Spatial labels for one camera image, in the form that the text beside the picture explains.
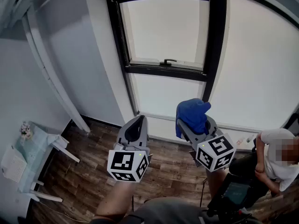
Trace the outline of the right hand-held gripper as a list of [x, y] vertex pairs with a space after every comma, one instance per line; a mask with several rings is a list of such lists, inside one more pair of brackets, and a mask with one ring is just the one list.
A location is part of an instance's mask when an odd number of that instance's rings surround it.
[[223, 133], [215, 120], [206, 116], [205, 133], [195, 134], [181, 119], [178, 119], [178, 128], [184, 139], [191, 144], [191, 155], [198, 165], [202, 165], [210, 172], [228, 166], [236, 152], [236, 144], [228, 133]]

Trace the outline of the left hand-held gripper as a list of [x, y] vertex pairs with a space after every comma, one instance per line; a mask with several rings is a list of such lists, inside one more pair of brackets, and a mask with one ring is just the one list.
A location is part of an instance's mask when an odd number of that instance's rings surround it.
[[140, 182], [151, 161], [148, 141], [148, 121], [144, 115], [127, 122], [119, 130], [114, 148], [109, 151], [108, 173], [116, 181]]

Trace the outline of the blue cleaning cloth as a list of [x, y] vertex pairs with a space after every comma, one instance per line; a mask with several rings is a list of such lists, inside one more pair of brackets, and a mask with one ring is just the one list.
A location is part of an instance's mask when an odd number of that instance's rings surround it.
[[182, 101], [176, 109], [176, 136], [181, 139], [182, 132], [178, 127], [178, 119], [182, 120], [195, 133], [205, 133], [208, 130], [205, 126], [207, 121], [206, 112], [211, 108], [209, 102], [203, 102], [199, 98]]

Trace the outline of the person's left forearm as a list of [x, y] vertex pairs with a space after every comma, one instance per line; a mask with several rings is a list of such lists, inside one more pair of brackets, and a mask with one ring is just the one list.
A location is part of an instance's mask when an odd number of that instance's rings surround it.
[[129, 210], [136, 186], [136, 182], [116, 182], [99, 203], [93, 220], [104, 219], [113, 224], [120, 222]]

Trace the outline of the person's right forearm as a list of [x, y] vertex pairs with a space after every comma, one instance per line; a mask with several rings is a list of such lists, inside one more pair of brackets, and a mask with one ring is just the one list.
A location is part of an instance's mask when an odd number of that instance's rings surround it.
[[211, 199], [213, 199], [213, 197], [217, 194], [218, 189], [221, 187], [228, 173], [228, 168], [221, 168], [214, 172], [210, 172], [208, 169], [206, 169], [207, 182]]

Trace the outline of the white table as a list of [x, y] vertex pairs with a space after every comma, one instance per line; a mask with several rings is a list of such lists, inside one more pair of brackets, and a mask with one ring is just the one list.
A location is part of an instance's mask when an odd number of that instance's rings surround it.
[[[69, 158], [73, 159], [75, 162], [79, 163], [80, 159], [77, 158], [76, 156], [74, 156], [73, 154], [71, 154], [69, 151], [66, 150], [68, 144], [69, 144], [69, 142], [65, 138], [63, 138], [61, 136], [60, 139], [58, 139], [58, 140], [56, 140], [55, 142], [52, 143], [52, 146], [48, 148], [48, 150], [46, 151], [46, 154], [49, 154], [51, 152], [51, 150], [54, 148], [54, 149], [62, 152], [63, 154], [65, 154]], [[44, 185], [43, 182], [41, 182], [41, 181], [38, 180], [38, 177], [39, 177], [40, 172], [41, 172], [41, 170], [42, 170], [42, 168], [43, 168], [43, 166], [45, 164], [45, 159], [46, 159], [45, 156], [46, 156], [46, 154], [44, 155], [41, 167], [37, 171], [35, 179], [34, 179], [34, 181], [31, 184], [30, 191], [28, 193], [22, 193], [22, 194], [25, 194], [25, 195], [29, 196], [31, 199], [33, 199], [33, 200], [35, 200], [37, 202], [39, 202], [40, 199], [46, 199], [46, 200], [51, 200], [51, 201], [55, 201], [55, 202], [60, 202], [61, 203], [63, 200], [60, 197], [47, 195], [47, 194], [44, 194], [44, 193], [41, 193], [41, 192], [38, 192], [38, 191], [34, 190], [34, 188], [35, 188], [35, 186], [37, 184], [39, 184], [41, 186]]]

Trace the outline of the black chest-mounted monitor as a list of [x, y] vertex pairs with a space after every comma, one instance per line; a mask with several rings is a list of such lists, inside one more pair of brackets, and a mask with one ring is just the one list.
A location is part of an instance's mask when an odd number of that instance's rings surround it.
[[250, 192], [253, 180], [244, 177], [227, 174], [217, 193], [208, 205], [207, 215], [217, 216], [220, 221], [226, 223], [240, 223], [249, 217], [242, 214]]

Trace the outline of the person's grey shirt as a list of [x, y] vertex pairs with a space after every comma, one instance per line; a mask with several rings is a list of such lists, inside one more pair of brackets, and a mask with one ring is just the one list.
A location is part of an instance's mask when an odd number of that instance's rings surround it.
[[[119, 222], [98, 217], [89, 224], [235, 224], [217, 216], [209, 217], [207, 210], [176, 197], [161, 197], [147, 201]], [[261, 224], [248, 218], [236, 224]]]

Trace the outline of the black office chair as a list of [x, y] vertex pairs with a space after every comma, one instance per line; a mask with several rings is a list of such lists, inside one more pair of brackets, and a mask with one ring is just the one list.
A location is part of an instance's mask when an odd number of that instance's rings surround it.
[[299, 135], [299, 113], [293, 113], [283, 128], [295, 136]]

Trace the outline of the white slanted beam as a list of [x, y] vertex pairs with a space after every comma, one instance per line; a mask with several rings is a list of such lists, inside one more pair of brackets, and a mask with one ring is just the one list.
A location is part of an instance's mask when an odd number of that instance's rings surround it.
[[55, 72], [50, 56], [43, 43], [33, 7], [30, 7], [23, 16], [22, 24], [31, 52], [49, 87], [77, 127], [86, 133], [90, 133], [89, 126], [79, 114]]

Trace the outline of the teal tablecloth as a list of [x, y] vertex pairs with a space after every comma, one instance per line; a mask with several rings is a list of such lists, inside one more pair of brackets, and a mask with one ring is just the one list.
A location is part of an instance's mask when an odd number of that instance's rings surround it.
[[29, 139], [20, 137], [15, 148], [24, 157], [27, 165], [18, 184], [21, 193], [28, 193], [35, 179], [37, 171], [41, 167], [43, 157], [52, 143], [61, 138], [60, 134], [47, 133], [43, 128], [33, 122], [28, 122], [32, 136]]

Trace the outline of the small flower bouquet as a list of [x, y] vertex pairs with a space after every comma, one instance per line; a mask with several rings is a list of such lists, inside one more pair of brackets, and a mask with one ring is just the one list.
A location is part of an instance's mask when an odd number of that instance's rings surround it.
[[21, 132], [21, 138], [24, 140], [28, 140], [32, 137], [33, 133], [30, 129], [30, 125], [27, 122], [23, 122], [23, 124], [20, 127]]

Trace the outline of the white perforated box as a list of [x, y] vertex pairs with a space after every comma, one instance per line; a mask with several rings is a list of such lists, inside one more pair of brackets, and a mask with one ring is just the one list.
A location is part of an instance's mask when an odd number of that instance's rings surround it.
[[27, 162], [16, 148], [8, 146], [0, 166], [5, 178], [19, 183], [27, 166]]

